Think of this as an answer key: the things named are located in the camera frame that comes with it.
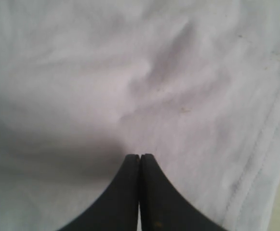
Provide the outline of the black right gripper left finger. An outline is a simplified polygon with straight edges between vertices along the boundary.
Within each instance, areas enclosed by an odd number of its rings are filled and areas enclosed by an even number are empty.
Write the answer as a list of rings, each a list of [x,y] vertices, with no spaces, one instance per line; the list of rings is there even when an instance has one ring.
[[[62,231],[135,231],[138,223],[140,157],[125,156],[106,190]]]

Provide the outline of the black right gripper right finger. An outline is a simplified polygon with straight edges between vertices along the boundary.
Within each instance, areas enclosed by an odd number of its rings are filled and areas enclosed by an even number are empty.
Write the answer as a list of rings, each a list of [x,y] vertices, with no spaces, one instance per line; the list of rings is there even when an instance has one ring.
[[[152,154],[141,156],[139,204],[143,231],[223,231],[170,183]]]

